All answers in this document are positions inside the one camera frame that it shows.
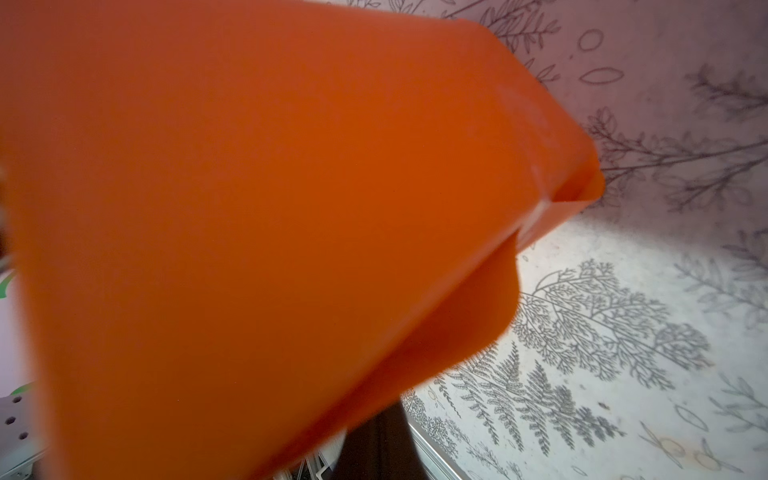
orange plastic container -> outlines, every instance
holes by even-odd
[[[262,478],[511,321],[601,192],[483,27],[0,2],[12,249],[59,478]]]

branch illustration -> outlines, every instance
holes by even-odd
[[[739,243],[723,245],[740,263],[731,270],[736,274],[733,278],[737,282],[754,282],[768,280],[768,228],[747,233],[739,230]]]
[[[702,113],[715,107],[725,114],[726,121],[744,121],[768,107],[768,91],[757,84],[754,76],[747,77],[740,71],[730,81],[717,83],[712,72],[712,67],[704,64],[697,73],[685,76],[691,81],[691,91],[701,99],[698,110]]]
[[[377,0],[346,0],[346,6],[357,8],[378,8],[381,2]]]
[[[658,359],[685,370],[712,363],[706,337],[669,316],[664,304],[621,288],[612,264],[588,260],[523,293],[512,331],[563,373],[580,368],[611,381],[626,371],[647,388],[673,389]]]
[[[551,83],[553,81],[560,79],[560,74],[556,73],[553,74],[552,71],[554,70],[555,64],[549,65],[547,67],[542,68],[541,70],[538,70],[538,68],[534,69],[533,64],[536,61],[536,58],[529,58],[528,61],[525,62],[525,68],[528,69],[528,71],[531,72],[531,74],[536,77],[536,80],[540,84],[544,86],[544,88],[549,89],[547,86],[547,83]]]
[[[743,433],[755,429],[762,432],[761,435],[768,434],[768,416],[766,416],[768,405],[757,399],[752,386],[741,377],[738,377],[735,382],[723,374],[720,374],[720,378],[728,387],[722,389],[722,392],[738,399],[735,403],[723,405],[710,397],[710,402],[717,407],[716,414],[738,420],[736,425],[728,427],[726,431]],[[768,441],[755,446],[753,450],[755,452],[768,452]]]
[[[515,475],[517,480],[523,480],[522,472],[520,471],[518,464],[507,462],[506,466],[502,466],[499,463],[498,458],[496,458],[496,455],[494,455],[493,451],[489,449],[485,443],[480,442],[478,445],[470,445],[467,448],[467,453],[475,457],[485,467],[496,471],[509,480],[512,480],[512,477],[509,476],[510,472]]]
[[[743,318],[748,329],[768,323],[768,284],[737,285],[722,273],[715,259],[704,266],[689,255],[675,263],[678,278],[691,280],[686,292],[703,292],[698,302],[705,313],[721,313],[727,318]]]
[[[606,180],[601,205],[618,206],[631,181],[649,178],[667,189],[670,211],[707,209],[711,205],[722,209],[727,201],[751,205],[751,177],[760,165],[768,165],[768,137],[750,144],[729,138],[695,141],[690,133],[680,140],[655,135],[646,138],[645,133],[628,138],[617,132],[616,117],[608,108],[600,109],[588,122],[587,132],[601,143]],[[627,157],[630,164],[619,164]],[[686,170],[681,166],[693,162],[707,165],[706,171],[684,176]]]
[[[550,424],[571,449],[575,448],[573,432],[590,447],[594,446],[593,436],[604,442],[607,437],[624,435],[605,418],[595,417],[589,408],[577,407],[571,391],[566,387],[553,388],[538,362],[524,384],[520,379],[518,350],[514,343],[506,359],[499,362],[497,355],[498,347],[491,345],[468,362],[452,367],[447,373],[455,380],[455,388],[472,392],[472,395],[461,398],[471,403],[469,408],[478,413],[477,418],[488,428],[495,444],[498,444],[498,433],[488,406],[494,406],[494,414],[515,440],[510,445],[521,451],[524,444],[518,427],[518,413],[519,420],[528,423],[529,430],[533,432],[545,455],[549,455],[551,449],[547,430]]]

